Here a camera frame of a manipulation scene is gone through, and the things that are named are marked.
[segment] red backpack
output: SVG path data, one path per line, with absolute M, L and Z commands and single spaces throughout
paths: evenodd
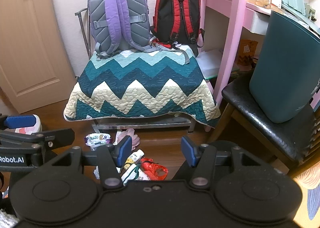
M 159 42 L 186 44 L 198 55 L 200 29 L 200 0 L 156 0 L 155 16 L 151 31 Z

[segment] purple backpack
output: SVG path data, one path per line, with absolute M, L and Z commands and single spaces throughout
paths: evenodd
M 147 0 L 88 0 L 91 33 L 99 58 L 135 48 L 155 51 L 151 38 Z

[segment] teal bin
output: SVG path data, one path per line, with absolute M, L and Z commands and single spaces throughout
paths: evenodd
M 271 12 L 249 89 L 274 123 L 292 119 L 320 86 L 320 38 L 290 18 Z

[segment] red plastic bag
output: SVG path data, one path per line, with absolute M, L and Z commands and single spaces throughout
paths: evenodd
M 157 163 L 153 162 L 153 159 L 147 159 L 143 158 L 141 161 L 141 167 L 144 170 L 144 173 L 150 178 L 150 180 L 164 180 L 169 172 L 169 170 L 161 166 Z M 164 172 L 164 175 L 158 176 L 157 170 L 162 170 Z

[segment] pink desk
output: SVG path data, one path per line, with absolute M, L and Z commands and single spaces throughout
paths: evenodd
M 214 99 L 217 104 L 220 105 L 222 100 L 221 91 L 228 84 L 233 63 L 236 58 L 242 27 L 245 27 L 253 33 L 257 32 L 265 35 L 268 27 L 268 16 L 270 16 L 271 10 L 247 3 L 247 0 L 201 0 L 200 28 L 204 28 L 206 6 L 229 17 L 226 43 L 215 88 L 213 89 L 210 82 L 207 81 Z M 314 108 L 319 100 L 320 91 L 314 94 L 311 106 Z

